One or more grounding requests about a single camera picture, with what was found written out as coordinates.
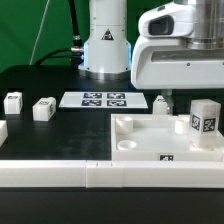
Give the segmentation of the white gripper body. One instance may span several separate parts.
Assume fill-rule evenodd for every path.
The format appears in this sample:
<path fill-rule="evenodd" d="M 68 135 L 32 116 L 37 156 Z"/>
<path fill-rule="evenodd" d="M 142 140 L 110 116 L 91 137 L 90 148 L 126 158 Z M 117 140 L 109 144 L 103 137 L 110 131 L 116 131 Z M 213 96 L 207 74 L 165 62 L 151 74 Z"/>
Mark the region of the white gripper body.
<path fill-rule="evenodd" d="M 224 88 L 224 0 L 173 0 L 145 12 L 138 30 L 135 88 Z"/>

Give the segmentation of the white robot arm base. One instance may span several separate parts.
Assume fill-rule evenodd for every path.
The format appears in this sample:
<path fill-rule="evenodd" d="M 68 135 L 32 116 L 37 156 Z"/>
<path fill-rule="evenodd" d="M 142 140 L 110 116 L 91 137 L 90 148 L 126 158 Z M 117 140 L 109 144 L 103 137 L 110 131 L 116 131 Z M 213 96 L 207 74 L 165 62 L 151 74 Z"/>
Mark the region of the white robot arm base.
<path fill-rule="evenodd" d="M 84 43 L 80 74 L 97 80 L 130 75 L 131 44 L 127 33 L 127 0 L 89 0 L 90 35 Z"/>

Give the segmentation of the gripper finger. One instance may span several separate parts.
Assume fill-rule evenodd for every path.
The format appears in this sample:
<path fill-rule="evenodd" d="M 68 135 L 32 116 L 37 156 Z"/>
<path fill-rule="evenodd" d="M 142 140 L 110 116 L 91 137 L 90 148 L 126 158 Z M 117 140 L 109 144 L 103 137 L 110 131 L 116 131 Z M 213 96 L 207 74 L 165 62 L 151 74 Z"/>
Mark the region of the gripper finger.
<path fill-rule="evenodd" d="M 172 90 L 171 89 L 162 89 L 161 94 L 165 100 L 165 102 L 168 105 L 168 114 L 172 115 L 173 114 L 173 107 L 174 107 L 174 102 L 172 99 Z"/>

